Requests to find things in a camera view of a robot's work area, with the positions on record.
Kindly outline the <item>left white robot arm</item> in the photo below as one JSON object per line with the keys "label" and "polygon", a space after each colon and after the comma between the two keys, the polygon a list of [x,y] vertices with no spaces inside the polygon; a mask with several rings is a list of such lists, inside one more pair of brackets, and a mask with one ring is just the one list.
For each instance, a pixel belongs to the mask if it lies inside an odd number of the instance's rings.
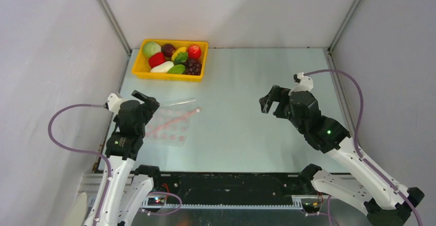
{"label": "left white robot arm", "polygon": [[136,90],[134,99],[127,100],[117,93],[107,99],[106,107],[115,114],[115,130],[106,143],[106,168],[93,207],[84,225],[130,225],[148,193],[162,188],[157,176],[159,168],[141,165],[125,188],[146,135],[146,124],[160,104]]}

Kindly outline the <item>dark red apple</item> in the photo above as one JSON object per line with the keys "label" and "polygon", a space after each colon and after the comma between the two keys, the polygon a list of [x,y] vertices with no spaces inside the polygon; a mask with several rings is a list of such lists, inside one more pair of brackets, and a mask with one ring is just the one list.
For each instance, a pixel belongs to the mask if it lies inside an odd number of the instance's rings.
{"label": "dark red apple", "polygon": [[175,48],[175,46],[172,44],[169,44],[169,43],[166,43],[166,44],[162,45],[162,47],[161,47],[161,52],[167,58],[171,58],[176,50],[177,49]]}

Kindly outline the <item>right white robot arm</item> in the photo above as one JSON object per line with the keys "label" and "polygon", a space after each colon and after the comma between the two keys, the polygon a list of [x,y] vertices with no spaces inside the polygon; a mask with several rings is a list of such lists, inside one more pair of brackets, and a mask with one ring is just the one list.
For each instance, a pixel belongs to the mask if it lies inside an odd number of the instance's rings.
{"label": "right white robot arm", "polygon": [[305,194],[315,191],[336,197],[361,211],[372,225],[404,225],[425,197],[418,187],[397,182],[365,152],[354,145],[350,132],[335,119],[322,115],[316,98],[307,90],[292,91],[274,85],[259,99],[261,112],[286,119],[315,150],[330,156],[356,179],[344,180],[323,168],[309,164],[298,175]]}

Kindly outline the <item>green cabbage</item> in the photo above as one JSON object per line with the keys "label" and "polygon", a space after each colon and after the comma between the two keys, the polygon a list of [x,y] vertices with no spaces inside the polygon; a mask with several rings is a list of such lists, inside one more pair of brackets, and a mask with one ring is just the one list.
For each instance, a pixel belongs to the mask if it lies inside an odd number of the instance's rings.
{"label": "green cabbage", "polygon": [[155,41],[149,41],[142,46],[142,53],[148,59],[161,52],[161,46]]}

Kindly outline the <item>green leafy vegetable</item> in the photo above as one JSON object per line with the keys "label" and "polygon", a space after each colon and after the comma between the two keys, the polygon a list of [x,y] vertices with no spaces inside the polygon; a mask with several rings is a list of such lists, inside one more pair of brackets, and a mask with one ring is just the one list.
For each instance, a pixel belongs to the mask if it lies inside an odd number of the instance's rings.
{"label": "green leafy vegetable", "polygon": [[168,74],[183,74],[186,70],[186,61],[188,59],[188,53],[187,52],[181,52],[179,53],[173,63],[174,66],[170,68],[167,73]]}

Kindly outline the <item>white radish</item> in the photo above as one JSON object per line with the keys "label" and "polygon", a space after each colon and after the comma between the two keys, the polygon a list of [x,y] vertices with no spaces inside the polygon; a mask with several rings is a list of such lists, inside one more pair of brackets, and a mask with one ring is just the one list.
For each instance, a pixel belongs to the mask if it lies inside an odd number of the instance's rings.
{"label": "white radish", "polygon": [[167,73],[172,67],[174,63],[172,61],[166,61],[158,66],[153,67],[150,72],[151,73]]}

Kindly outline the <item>clear pink-dotted zip bag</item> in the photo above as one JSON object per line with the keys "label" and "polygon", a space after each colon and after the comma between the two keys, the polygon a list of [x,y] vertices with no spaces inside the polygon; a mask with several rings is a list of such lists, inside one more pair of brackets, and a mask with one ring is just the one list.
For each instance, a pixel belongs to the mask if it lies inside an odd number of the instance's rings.
{"label": "clear pink-dotted zip bag", "polygon": [[188,139],[191,118],[201,110],[193,98],[164,102],[146,125],[144,143],[183,146]]}

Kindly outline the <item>bright red apple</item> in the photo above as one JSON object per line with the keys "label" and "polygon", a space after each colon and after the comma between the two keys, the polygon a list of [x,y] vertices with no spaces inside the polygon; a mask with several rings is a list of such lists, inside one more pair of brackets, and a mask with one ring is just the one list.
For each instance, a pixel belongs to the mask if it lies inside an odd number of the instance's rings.
{"label": "bright red apple", "polygon": [[188,58],[198,60],[202,55],[202,50],[199,45],[190,45],[187,49]]}

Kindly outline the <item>purple grape bunch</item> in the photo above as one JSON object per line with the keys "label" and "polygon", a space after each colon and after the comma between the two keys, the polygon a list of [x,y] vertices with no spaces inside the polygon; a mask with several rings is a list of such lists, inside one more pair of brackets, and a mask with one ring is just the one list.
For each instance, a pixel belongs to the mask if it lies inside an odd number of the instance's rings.
{"label": "purple grape bunch", "polygon": [[184,63],[185,65],[185,72],[186,75],[191,76],[199,76],[202,71],[202,63],[200,60],[188,58],[187,61]]}

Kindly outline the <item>yellow mango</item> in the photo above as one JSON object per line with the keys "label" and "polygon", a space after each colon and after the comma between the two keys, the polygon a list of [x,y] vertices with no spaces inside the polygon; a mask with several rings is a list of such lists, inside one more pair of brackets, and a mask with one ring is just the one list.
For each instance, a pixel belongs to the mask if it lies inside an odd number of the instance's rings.
{"label": "yellow mango", "polygon": [[188,53],[187,53],[187,47],[180,47],[178,49],[175,50],[175,52],[172,54],[171,56],[171,60],[176,62],[176,61],[186,61],[186,59],[188,58]]}

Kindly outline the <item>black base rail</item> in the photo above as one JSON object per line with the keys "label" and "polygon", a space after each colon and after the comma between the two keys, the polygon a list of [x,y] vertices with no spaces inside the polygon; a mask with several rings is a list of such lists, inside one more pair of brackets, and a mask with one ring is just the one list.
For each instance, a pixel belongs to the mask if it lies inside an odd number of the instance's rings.
{"label": "black base rail", "polygon": [[297,173],[153,172],[154,192],[167,206],[183,207],[301,207],[321,206],[326,193],[304,184]]}

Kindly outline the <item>yellow plastic tray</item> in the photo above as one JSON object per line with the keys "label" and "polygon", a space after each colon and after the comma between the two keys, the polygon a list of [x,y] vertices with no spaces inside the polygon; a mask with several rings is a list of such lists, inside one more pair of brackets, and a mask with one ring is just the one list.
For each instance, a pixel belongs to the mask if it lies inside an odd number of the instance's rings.
{"label": "yellow plastic tray", "polygon": [[[148,60],[142,53],[142,46],[144,43],[149,41],[155,41],[161,47],[162,45],[169,43],[175,46],[176,49],[180,47],[189,47],[190,45],[199,45],[202,50],[202,55],[198,59],[202,63],[202,71],[199,76],[191,76],[186,74],[168,74],[168,73],[151,73],[151,67],[149,66]],[[156,40],[148,39],[142,42],[139,54],[132,68],[132,74],[140,79],[156,79],[156,80],[173,80],[173,81],[189,81],[189,82],[200,82],[204,76],[205,64],[207,60],[209,43],[203,41],[181,41],[181,40]],[[166,61],[172,61],[171,58],[166,57]]]}

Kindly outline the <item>red bell pepper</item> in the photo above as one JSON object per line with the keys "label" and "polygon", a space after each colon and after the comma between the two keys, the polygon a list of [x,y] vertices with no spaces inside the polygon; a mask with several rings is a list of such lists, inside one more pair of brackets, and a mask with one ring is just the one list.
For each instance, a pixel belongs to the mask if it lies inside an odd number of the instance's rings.
{"label": "red bell pepper", "polygon": [[153,69],[154,67],[163,64],[165,61],[166,57],[164,56],[164,54],[162,52],[158,52],[149,58],[148,63],[149,66]]}

